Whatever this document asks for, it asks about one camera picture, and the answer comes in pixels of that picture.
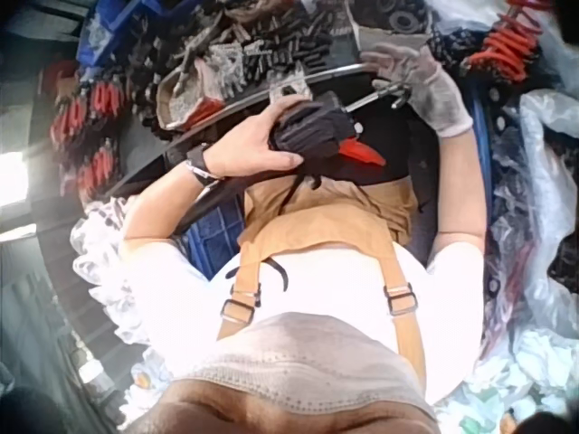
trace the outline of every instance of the blue bin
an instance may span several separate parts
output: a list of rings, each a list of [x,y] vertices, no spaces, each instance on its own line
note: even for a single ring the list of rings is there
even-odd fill
[[[127,24],[135,14],[146,14],[149,19],[178,21],[189,17],[203,0],[183,0],[173,9],[165,9],[157,0],[131,0],[127,5],[123,0],[99,0],[93,11],[84,20],[81,30],[81,40],[77,51],[77,60],[84,66],[104,66],[110,55],[119,47],[128,30]],[[111,34],[110,41],[95,52],[89,45],[88,22],[96,14],[104,32]]]
[[[237,253],[237,238],[245,227],[242,198],[221,203],[186,232],[189,261],[208,279]]]
[[[490,156],[490,142],[489,142],[489,128],[487,126],[487,118],[482,107],[480,89],[485,89],[476,81],[469,83],[466,88],[466,93],[463,93],[466,106],[472,116],[474,122],[474,133],[477,137],[477,148],[479,150],[480,171],[482,172],[482,180],[485,184],[485,197],[487,200],[487,222],[490,224],[490,217],[492,215],[492,169]]]

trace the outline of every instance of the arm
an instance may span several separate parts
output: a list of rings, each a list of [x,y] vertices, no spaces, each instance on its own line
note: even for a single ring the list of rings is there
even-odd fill
[[[485,247],[487,205],[474,131],[441,140],[438,234],[432,254],[456,241]]]
[[[378,43],[362,59],[382,78],[413,87],[413,109],[441,139],[439,229],[432,255],[457,241],[484,251],[486,202],[472,118],[452,78],[433,59],[428,47],[420,51]],[[384,85],[376,80],[375,86]]]
[[[216,176],[248,176],[266,170],[288,171],[301,156],[269,150],[268,138],[278,117],[303,100],[292,95],[279,99],[258,116],[245,119],[204,151],[209,171]],[[123,258],[151,242],[167,241],[203,187],[185,164],[178,165],[150,185],[130,209],[121,246]]]

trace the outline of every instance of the red spring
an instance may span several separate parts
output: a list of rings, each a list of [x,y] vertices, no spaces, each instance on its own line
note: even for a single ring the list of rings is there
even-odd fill
[[[500,21],[483,43],[483,51],[469,57],[472,66],[491,64],[506,79],[520,82],[527,77],[526,59],[536,48],[537,36],[543,31],[539,21],[529,15],[524,8],[536,11],[551,9],[550,0],[507,0],[511,6],[508,14],[499,14]],[[528,25],[517,21],[523,15]]]

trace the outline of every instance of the tan apron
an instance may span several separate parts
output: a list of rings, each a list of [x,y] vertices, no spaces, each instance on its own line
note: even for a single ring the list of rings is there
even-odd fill
[[[280,213],[295,176],[251,187],[245,194],[247,228],[239,238],[241,261],[231,298],[223,304],[218,339],[231,336],[253,320],[259,307],[259,272],[265,259],[324,244],[346,244],[376,258],[384,276],[384,314],[388,307],[398,340],[398,353],[413,366],[425,386],[422,337],[416,321],[418,306],[394,252],[393,240],[405,244],[410,213],[416,208],[410,178],[358,187],[347,181],[322,178],[311,190],[299,186]]]

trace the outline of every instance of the face mask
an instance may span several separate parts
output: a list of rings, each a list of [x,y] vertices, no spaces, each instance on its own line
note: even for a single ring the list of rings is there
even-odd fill
[[[330,316],[285,314],[251,325],[216,343],[186,378],[257,395],[298,414],[393,401],[434,419],[409,363]]]

